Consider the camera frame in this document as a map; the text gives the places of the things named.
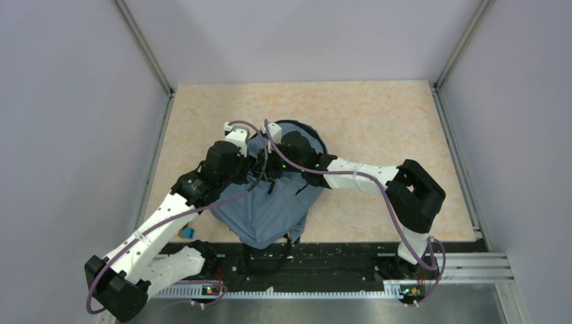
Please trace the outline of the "blue grey backpack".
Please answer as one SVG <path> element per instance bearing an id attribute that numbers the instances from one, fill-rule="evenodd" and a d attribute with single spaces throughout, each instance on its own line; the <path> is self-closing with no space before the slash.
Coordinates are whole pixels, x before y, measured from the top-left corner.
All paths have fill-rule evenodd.
<path id="1" fill-rule="evenodd" d="M 282 128 L 283 136 L 299 132 L 317 153 L 327 153 L 325 143 L 311 126 L 288 119 L 276 121 L 276 124 Z M 264 161 L 263 145 L 257 134 L 248 140 L 248 153 L 247 184 L 229 185 L 217 203 L 246 192 L 256 181 Z M 252 248 L 266 248 L 286 235 L 296 241 L 304 232 L 311 206 L 324 191 L 322 187 L 310 185 L 298 171 L 286 171 L 277 179 L 262 178 L 245 196 L 214 207 L 210 212 L 225 223 L 242 243 Z"/>

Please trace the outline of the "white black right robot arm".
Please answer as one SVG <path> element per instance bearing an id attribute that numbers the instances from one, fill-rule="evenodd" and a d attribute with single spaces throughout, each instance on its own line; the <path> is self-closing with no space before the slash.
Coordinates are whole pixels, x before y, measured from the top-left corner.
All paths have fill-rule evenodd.
<path id="1" fill-rule="evenodd" d="M 395 260 L 400 276 L 413 278 L 422 268 L 436 269 L 422 257 L 430 247 L 429 232 L 446 192 L 417 161 L 406 159 L 398 166 L 377 167 L 317 153 L 299 132 L 282 138 L 267 132 L 264 137 L 269 151 L 279 158 L 279 173 L 299 172 L 313 186 L 383 197 L 401 239 Z"/>

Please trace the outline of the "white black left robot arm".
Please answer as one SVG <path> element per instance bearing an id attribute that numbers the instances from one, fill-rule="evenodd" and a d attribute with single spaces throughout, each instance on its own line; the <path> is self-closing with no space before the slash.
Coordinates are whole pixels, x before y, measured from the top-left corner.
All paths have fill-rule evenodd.
<path id="1" fill-rule="evenodd" d="M 90 257 L 84 271 L 89 288 L 86 310 L 97 314 L 91 302 L 101 304 L 119 322 L 131 321 L 144 308 L 153 292 L 164 284 L 150 276 L 154 258 L 183 225 L 201 212 L 220 207 L 231 184 L 245 184 L 248 173 L 248 145 L 245 139 L 216 141 L 198 167 L 181 175 L 155 212 L 116 249 L 104 257 Z"/>

